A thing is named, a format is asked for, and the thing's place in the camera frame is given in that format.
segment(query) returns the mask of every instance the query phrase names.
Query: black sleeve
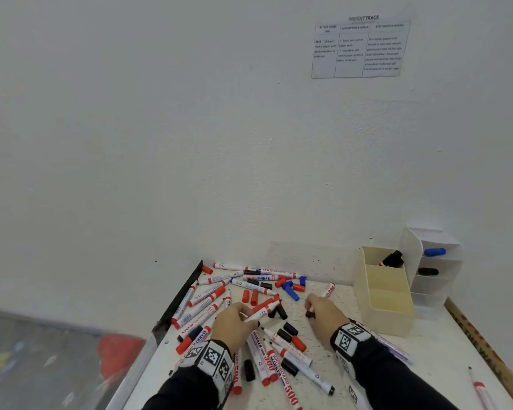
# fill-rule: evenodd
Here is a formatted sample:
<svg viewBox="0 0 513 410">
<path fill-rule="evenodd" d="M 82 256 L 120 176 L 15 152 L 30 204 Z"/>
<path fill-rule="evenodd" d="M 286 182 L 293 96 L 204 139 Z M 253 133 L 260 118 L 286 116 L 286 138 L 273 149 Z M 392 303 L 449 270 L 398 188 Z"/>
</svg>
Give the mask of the black sleeve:
<svg viewBox="0 0 513 410">
<path fill-rule="evenodd" d="M 219 393 L 213 379 L 197 367 L 181 367 L 143 407 L 143 410 L 171 410 L 217 407 Z"/>
<path fill-rule="evenodd" d="M 376 338 L 357 345 L 352 364 L 374 410 L 457 410 Z"/>
</svg>

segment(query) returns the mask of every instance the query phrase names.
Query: blue marker cap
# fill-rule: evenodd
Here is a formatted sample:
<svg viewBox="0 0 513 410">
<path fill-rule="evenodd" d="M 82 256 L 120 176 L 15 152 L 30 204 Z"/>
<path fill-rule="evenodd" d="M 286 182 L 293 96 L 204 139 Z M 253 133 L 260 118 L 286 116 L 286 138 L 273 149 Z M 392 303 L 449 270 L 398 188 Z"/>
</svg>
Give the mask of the blue marker cap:
<svg viewBox="0 0 513 410">
<path fill-rule="evenodd" d="M 284 283 L 283 285 L 281 285 L 281 287 L 283 288 L 283 290 L 285 292 L 287 292 L 289 294 L 289 296 L 291 296 L 291 298 L 293 298 L 295 301 L 298 301 L 300 298 L 298 297 L 298 295 L 295 293 L 295 291 L 293 290 L 293 288 L 291 288 L 291 286 L 293 286 L 292 284 L 291 285 L 288 285 L 288 282 L 287 283 Z"/>
<path fill-rule="evenodd" d="M 443 256 L 446 254 L 446 249 L 444 248 L 434 248 L 434 249 L 425 249 L 424 256 L 433 257 L 433 256 Z"/>
</svg>

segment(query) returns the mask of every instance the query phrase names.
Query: hand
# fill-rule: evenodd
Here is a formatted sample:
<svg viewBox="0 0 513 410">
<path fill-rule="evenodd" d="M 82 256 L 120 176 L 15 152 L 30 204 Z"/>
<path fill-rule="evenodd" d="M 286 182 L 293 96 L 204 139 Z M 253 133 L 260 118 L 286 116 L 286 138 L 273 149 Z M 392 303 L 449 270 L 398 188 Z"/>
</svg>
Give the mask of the hand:
<svg viewBox="0 0 513 410">
<path fill-rule="evenodd" d="M 326 348 L 331 348 L 330 338 L 333 336 L 340 326 L 347 324 L 349 318 L 339 310 L 333 301 L 327 298 L 320 298 L 316 294 L 309 294 L 304 302 L 304 308 L 309 310 L 314 308 L 315 319 L 310 318 L 310 326 L 312 327 L 315 337 L 319 339 L 321 344 Z"/>
<path fill-rule="evenodd" d="M 253 315 L 253 311 L 247 305 L 241 302 L 234 303 L 217 315 L 211 334 L 211 339 L 224 342 L 232 355 L 245 344 L 251 331 L 258 327 L 258 321 L 243 322 L 239 312 L 243 312 L 247 317 Z"/>
</svg>

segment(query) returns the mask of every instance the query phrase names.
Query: left hand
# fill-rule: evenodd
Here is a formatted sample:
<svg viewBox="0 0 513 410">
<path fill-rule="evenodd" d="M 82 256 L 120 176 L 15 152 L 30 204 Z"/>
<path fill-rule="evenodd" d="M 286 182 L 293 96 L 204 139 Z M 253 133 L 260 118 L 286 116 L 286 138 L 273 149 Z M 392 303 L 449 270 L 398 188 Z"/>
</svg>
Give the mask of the left hand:
<svg viewBox="0 0 513 410">
<path fill-rule="evenodd" d="M 251 331 L 258 327 L 258 321 L 243 322 L 239 312 L 243 312 L 247 317 L 253 315 L 253 311 L 247 305 L 241 302 L 234 303 L 217 315 L 211 333 L 211 339 L 224 342 L 232 355 L 245 344 Z"/>
</svg>

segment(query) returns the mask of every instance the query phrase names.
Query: right hand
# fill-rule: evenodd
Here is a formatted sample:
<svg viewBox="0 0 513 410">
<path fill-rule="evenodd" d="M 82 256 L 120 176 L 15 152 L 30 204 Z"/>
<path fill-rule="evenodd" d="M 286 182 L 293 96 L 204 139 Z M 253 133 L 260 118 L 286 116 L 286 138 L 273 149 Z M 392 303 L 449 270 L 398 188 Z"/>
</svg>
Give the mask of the right hand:
<svg viewBox="0 0 513 410">
<path fill-rule="evenodd" d="M 304 308 L 314 308 L 315 319 L 309 318 L 315 337 L 326 348 L 331 348 L 330 338 L 340 326 L 349 322 L 347 316 L 337 308 L 333 301 L 327 298 L 320 298 L 316 294 L 309 294 L 304 302 Z"/>
</svg>

